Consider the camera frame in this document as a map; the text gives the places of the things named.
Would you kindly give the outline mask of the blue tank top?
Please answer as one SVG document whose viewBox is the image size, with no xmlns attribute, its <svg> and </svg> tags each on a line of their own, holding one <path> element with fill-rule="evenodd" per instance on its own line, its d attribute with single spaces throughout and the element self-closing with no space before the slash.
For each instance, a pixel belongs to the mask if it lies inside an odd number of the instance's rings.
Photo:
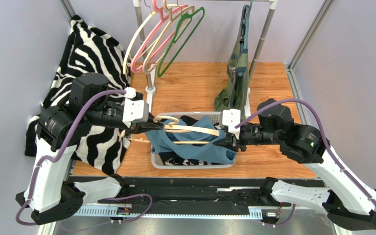
<svg viewBox="0 0 376 235">
<path fill-rule="evenodd" d="M 237 152 L 219 142 L 226 134 L 219 129 L 219 136 L 201 132 L 172 133 L 153 130 L 145 133 L 151 143 L 151 152 L 159 155 L 164 165 L 232 165 Z"/>
</svg>

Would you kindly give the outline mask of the olive green tank top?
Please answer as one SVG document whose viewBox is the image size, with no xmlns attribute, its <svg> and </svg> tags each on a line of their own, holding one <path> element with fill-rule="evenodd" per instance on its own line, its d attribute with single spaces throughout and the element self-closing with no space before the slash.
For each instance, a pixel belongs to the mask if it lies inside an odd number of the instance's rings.
<svg viewBox="0 0 376 235">
<path fill-rule="evenodd" d="M 249 56 L 239 52 L 239 38 L 227 62 L 228 83 L 226 88 L 214 99 L 213 107 L 217 112 L 229 109 L 241 111 L 241 117 L 245 118 L 245 105 L 249 88 Z"/>
</svg>

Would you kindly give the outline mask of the teal plastic hanger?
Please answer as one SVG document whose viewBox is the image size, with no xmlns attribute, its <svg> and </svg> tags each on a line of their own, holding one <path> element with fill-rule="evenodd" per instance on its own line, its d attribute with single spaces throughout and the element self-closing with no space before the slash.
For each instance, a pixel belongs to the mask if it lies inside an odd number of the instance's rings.
<svg viewBox="0 0 376 235">
<path fill-rule="evenodd" d="M 248 33 L 249 33 L 249 20 L 250 12 L 253 6 L 253 1 L 251 0 L 249 4 L 245 4 L 242 9 L 240 27 L 239 27 L 239 52 L 247 53 L 248 52 Z"/>
</svg>

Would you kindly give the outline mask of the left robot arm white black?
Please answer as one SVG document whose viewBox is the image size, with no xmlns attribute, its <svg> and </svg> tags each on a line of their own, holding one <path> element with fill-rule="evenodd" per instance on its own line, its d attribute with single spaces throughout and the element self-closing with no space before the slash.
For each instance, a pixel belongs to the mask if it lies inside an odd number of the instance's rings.
<svg viewBox="0 0 376 235">
<path fill-rule="evenodd" d="M 67 219 L 85 204 L 131 198 L 129 184 L 117 174 L 91 182 L 64 180 L 81 138 L 93 126 L 120 128 L 126 137 L 165 127 L 134 88 L 111 89 L 108 82 L 103 74 L 85 73 L 72 81 L 68 104 L 42 111 L 30 183 L 16 195 L 22 209 L 31 209 L 31 226 Z"/>
</svg>

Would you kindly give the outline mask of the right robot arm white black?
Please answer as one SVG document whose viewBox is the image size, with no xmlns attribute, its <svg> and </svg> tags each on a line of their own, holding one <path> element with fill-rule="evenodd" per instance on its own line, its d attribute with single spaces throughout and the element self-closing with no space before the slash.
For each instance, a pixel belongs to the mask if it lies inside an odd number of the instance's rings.
<svg viewBox="0 0 376 235">
<path fill-rule="evenodd" d="M 288 102 L 262 102 L 254 113 L 258 123 L 241 120 L 237 109 L 221 112 L 218 122 L 225 137 L 218 145 L 242 152 L 249 145 L 278 145 L 283 155 L 314 172 L 324 186 L 303 187 L 267 177 L 258 189 L 261 199 L 313 209 L 349 231 L 376 230 L 376 189 L 363 183 L 338 157 L 318 116 L 315 127 L 296 123 Z"/>
</svg>

